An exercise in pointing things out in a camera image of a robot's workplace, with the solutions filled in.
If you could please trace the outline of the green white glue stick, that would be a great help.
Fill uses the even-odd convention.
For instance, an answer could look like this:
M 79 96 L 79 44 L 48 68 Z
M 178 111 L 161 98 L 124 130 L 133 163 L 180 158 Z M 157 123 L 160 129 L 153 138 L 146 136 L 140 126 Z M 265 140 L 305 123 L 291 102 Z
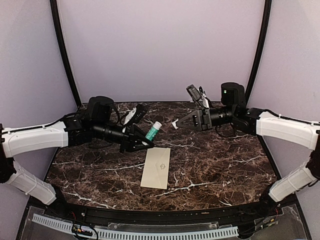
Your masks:
M 153 139 L 155 138 L 156 134 L 159 132 L 161 127 L 162 127 L 162 124 L 160 122 L 156 121 L 152 125 L 152 127 L 150 128 L 148 133 L 145 135 L 145 138 L 148 139 L 149 141 L 153 141 Z

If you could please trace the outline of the white glue stick cap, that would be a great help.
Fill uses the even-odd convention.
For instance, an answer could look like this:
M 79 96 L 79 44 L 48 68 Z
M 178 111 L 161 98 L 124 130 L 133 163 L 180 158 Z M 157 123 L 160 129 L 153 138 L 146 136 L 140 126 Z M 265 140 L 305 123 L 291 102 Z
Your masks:
M 172 123 L 172 126 L 177 130 L 178 129 L 178 127 L 177 127 L 177 122 L 176 121 L 173 121 Z

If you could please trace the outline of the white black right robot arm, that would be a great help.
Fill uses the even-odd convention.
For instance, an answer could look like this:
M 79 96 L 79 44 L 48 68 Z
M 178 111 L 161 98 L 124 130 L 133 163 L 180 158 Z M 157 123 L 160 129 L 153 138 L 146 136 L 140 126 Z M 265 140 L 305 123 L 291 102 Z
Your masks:
M 290 174 L 269 186 L 255 205 L 255 213 L 266 217 L 275 203 L 316 183 L 320 179 L 320 124 L 277 114 L 269 109 L 248 108 L 245 88 L 235 82 L 221 85 L 222 107 L 211 107 L 202 88 L 186 88 L 192 100 L 200 107 L 176 122 L 179 128 L 207 131 L 230 124 L 233 129 L 252 136 L 272 137 L 304 146 L 311 150 L 305 161 Z

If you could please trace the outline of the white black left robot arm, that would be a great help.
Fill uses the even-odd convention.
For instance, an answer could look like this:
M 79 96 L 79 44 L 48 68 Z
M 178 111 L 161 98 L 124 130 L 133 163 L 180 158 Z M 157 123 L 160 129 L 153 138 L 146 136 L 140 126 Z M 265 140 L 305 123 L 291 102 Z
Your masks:
M 46 183 L 25 170 L 14 156 L 49 148 L 80 146 L 93 139 L 116 143 L 121 153 L 136 152 L 154 147 L 137 123 L 146 114 L 138 104 L 126 123 L 118 113 L 114 101 L 105 96 L 89 99 L 86 109 L 69 113 L 48 124 L 0 129 L 0 182 L 14 186 L 30 195 L 60 218 L 67 218 L 70 206 L 57 186 Z

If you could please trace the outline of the cream paper envelope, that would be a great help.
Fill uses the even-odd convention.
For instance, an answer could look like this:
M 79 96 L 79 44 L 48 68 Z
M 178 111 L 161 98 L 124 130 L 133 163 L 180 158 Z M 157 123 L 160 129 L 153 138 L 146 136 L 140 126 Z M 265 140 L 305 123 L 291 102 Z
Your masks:
M 147 150 L 140 186 L 166 190 L 168 187 L 170 148 L 153 147 Z

